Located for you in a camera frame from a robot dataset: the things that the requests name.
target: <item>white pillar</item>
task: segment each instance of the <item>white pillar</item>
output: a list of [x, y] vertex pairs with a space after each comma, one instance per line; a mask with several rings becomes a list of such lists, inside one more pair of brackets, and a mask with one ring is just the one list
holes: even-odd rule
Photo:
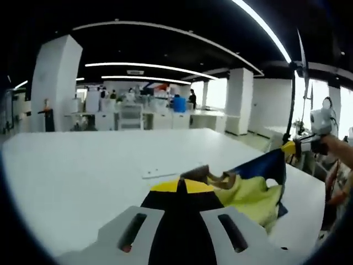
[[226, 130], [237, 135], [247, 134], [252, 109], [254, 74], [245, 68], [232, 69], [230, 72], [225, 112], [227, 115], [239, 117], [232, 119], [239, 122], [238, 126], [234, 126], [229, 120]]
[[188, 100], [190, 96], [190, 89], [191, 89], [190, 84], [187, 84], [186, 86], [181, 86], [179, 95], [183, 98], [186, 98], [186, 100]]
[[76, 92], [76, 78], [82, 47], [70, 35], [42, 45], [33, 74], [31, 128], [33, 132], [44, 131], [44, 116], [38, 114], [44, 108], [44, 100], [54, 111], [56, 131], [66, 131], [71, 119], [64, 117], [69, 100]]
[[341, 117], [341, 89], [329, 86], [329, 95], [332, 100], [333, 109], [336, 112], [336, 120], [339, 126]]
[[208, 81], [204, 82], [204, 90], [203, 90], [203, 95], [202, 95], [202, 105], [201, 107], [206, 106], [206, 98], [207, 98], [207, 91], [208, 91]]

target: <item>floor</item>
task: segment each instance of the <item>floor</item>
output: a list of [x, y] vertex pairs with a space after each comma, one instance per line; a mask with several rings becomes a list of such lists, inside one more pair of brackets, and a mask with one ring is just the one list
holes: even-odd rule
[[226, 135], [232, 139], [240, 141], [252, 148], [255, 148], [260, 151], [265, 151], [267, 145], [269, 144], [270, 139], [259, 136], [257, 134], [253, 134], [252, 132], [248, 132], [246, 135], [233, 135], [226, 132]]

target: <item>white wall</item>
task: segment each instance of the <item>white wall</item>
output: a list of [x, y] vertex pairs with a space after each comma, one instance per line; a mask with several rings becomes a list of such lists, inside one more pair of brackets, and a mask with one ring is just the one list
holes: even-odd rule
[[249, 130], [268, 136], [264, 127], [286, 127], [290, 114], [291, 93], [291, 80], [254, 79]]
[[329, 95], [336, 112], [336, 121], [339, 126], [341, 117], [341, 89], [329, 86]]

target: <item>white chair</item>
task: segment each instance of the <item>white chair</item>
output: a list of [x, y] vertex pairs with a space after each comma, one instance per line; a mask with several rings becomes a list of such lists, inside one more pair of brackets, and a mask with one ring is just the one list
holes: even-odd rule
[[122, 103], [119, 110], [118, 130], [143, 130], [142, 104]]

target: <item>desk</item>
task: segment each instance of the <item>desk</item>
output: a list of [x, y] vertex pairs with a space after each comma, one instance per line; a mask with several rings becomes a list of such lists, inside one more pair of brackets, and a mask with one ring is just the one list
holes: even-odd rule
[[[191, 126], [192, 129], [199, 128], [210, 128], [214, 131], [218, 131], [219, 133], [224, 133], [226, 129], [226, 121], [227, 115], [223, 112], [213, 111], [213, 110], [187, 110], [183, 113], [174, 112], [171, 109], [165, 109], [163, 111], [155, 111], [151, 108], [143, 108], [142, 111], [144, 116], [149, 116], [150, 118], [146, 118], [145, 121], [148, 123], [147, 128], [149, 129], [187, 129], [189, 128], [189, 118], [194, 117], [194, 125]], [[66, 114], [65, 116], [76, 116], [76, 115], [95, 115], [102, 116], [106, 115], [109, 118], [109, 122], [111, 122], [111, 117], [113, 113], [107, 112], [97, 112], [97, 113], [71, 113]], [[105, 126], [107, 128], [114, 128], [115, 126], [112, 124], [111, 126]]]
[[[54, 256], [87, 247], [99, 228], [130, 205], [141, 205], [150, 185], [177, 176], [142, 179], [149, 168], [183, 171], [203, 163], [220, 175], [262, 154], [210, 129], [18, 134], [3, 145], [18, 210]], [[324, 199], [323, 182], [287, 165], [282, 202], [288, 214], [278, 220], [270, 241], [308, 254], [319, 234]]]

